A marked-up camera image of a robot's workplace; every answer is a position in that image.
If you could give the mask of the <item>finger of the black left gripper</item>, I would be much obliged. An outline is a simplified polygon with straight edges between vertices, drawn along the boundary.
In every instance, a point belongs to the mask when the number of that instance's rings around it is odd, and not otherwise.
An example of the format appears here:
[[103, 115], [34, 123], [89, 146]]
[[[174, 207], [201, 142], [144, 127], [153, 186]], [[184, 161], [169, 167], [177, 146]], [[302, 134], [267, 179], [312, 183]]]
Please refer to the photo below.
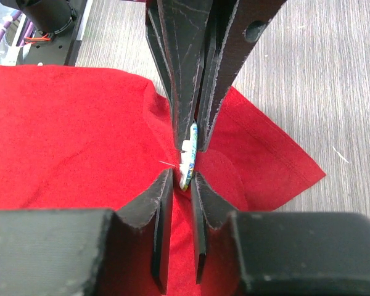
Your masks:
[[177, 149], [190, 137], [212, 1], [147, 1], [146, 38], [171, 108]]
[[208, 149], [225, 96], [262, 33], [285, 3], [284, 0], [213, 2], [197, 115], [199, 151]]

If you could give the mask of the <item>round colourful brooch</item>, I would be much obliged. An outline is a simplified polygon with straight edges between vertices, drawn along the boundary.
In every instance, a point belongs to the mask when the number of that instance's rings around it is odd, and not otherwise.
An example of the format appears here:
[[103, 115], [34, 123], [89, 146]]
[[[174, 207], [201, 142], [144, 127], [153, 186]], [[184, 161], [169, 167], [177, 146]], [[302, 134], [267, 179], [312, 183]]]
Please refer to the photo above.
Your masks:
[[185, 139], [180, 148], [176, 148], [173, 142], [172, 130], [168, 124], [160, 121], [157, 125], [157, 140], [163, 155], [159, 155], [154, 165], [166, 166], [175, 170], [175, 181], [178, 190], [186, 192], [192, 175], [194, 174], [195, 160], [197, 155], [198, 127], [195, 122], [189, 128], [189, 138]]

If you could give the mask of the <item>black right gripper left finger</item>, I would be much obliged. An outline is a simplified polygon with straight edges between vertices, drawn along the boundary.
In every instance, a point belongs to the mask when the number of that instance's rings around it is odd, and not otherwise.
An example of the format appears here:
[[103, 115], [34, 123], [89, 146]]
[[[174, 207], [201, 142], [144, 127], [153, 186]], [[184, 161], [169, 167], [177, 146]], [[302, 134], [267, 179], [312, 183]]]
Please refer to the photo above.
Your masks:
[[0, 210], [0, 295], [163, 295], [173, 172], [110, 209]]

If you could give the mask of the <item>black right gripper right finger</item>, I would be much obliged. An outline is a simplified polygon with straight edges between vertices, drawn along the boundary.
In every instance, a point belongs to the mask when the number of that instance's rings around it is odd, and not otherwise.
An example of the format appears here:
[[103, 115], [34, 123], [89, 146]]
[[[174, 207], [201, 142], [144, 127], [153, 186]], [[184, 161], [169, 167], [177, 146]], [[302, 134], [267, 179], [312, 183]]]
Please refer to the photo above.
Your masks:
[[203, 295], [370, 295], [370, 220], [357, 213], [243, 212], [191, 181]]

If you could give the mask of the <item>red t-shirt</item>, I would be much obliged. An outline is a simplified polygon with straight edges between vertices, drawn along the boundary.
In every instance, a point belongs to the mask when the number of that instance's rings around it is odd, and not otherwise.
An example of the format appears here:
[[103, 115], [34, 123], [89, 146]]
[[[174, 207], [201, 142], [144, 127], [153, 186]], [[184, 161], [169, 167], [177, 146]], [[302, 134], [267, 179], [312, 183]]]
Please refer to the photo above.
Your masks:
[[[179, 178], [170, 106], [151, 80], [108, 68], [0, 66], [0, 209], [119, 209], [163, 169]], [[324, 178], [239, 91], [195, 170], [240, 210], [271, 211]]]

